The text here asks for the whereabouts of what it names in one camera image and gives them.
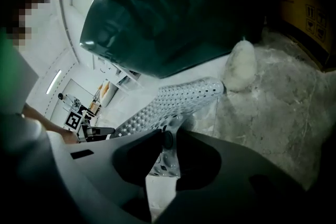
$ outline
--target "marble floor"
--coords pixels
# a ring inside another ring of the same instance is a hole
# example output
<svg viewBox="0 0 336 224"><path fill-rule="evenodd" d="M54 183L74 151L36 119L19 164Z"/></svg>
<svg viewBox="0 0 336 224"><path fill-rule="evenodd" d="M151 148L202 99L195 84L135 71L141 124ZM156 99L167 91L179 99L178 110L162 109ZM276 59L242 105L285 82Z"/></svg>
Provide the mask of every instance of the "marble floor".
<svg viewBox="0 0 336 224"><path fill-rule="evenodd" d="M194 113L184 128L245 145L307 189L317 177L320 147L336 119L336 71L322 73L294 42L268 28L255 53L258 70L251 87L221 96ZM160 86L207 76L221 79L227 58L162 80L141 75L144 88L128 95L118 91L98 125L118 127L150 103Z"/></svg>

